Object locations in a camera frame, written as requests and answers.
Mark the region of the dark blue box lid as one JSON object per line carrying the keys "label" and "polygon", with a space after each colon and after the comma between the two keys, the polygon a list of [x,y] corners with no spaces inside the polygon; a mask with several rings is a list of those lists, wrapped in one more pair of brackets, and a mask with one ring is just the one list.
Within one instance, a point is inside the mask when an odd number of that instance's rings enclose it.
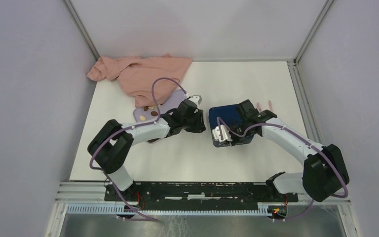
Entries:
{"label": "dark blue box lid", "polygon": [[[214,129],[216,126],[223,124],[229,130],[229,133],[231,135],[233,133],[233,131],[230,128],[231,124],[233,122],[237,122],[238,120],[242,120],[242,118],[237,112],[238,106],[239,106],[238,104],[233,104],[233,105],[210,108],[208,112],[208,119],[209,119],[209,125],[210,125],[211,130]],[[232,146],[231,142],[217,143],[214,141],[213,141],[213,145],[216,148]]]}

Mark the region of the lilac plastic tray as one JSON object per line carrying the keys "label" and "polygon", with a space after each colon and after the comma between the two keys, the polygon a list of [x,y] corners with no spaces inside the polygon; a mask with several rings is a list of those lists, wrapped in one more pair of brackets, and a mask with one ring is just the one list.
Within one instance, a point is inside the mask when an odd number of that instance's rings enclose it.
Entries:
{"label": "lilac plastic tray", "polygon": [[124,132],[123,139],[131,146],[144,140],[156,142],[181,132],[181,123],[196,110],[196,104],[188,100],[182,90],[174,91],[165,102],[158,106],[135,109],[136,131]]}

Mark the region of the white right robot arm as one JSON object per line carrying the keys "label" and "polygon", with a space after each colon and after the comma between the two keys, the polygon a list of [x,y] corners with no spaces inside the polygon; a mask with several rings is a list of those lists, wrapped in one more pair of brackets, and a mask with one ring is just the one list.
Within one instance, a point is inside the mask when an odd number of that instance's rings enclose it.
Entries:
{"label": "white right robot arm", "polygon": [[237,104],[236,112],[241,123],[230,129],[233,138],[257,134],[280,146],[303,167],[302,172],[271,176],[265,188],[269,200],[279,201],[288,193],[307,194],[317,202],[348,196],[350,178],[338,146],[325,146],[303,137],[270,110],[260,112],[250,100]]}

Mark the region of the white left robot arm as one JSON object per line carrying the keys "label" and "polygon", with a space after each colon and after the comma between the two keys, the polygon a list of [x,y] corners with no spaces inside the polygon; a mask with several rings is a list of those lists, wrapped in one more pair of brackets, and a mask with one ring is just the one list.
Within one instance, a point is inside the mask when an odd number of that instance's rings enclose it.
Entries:
{"label": "white left robot arm", "polygon": [[123,201],[135,196],[134,180],[124,166],[132,146],[150,140],[160,140],[179,134],[182,130],[202,133],[206,127],[200,96],[184,99],[177,108],[147,122],[121,124],[115,119],[106,122],[89,143],[87,151],[91,161],[117,187],[116,194]]}

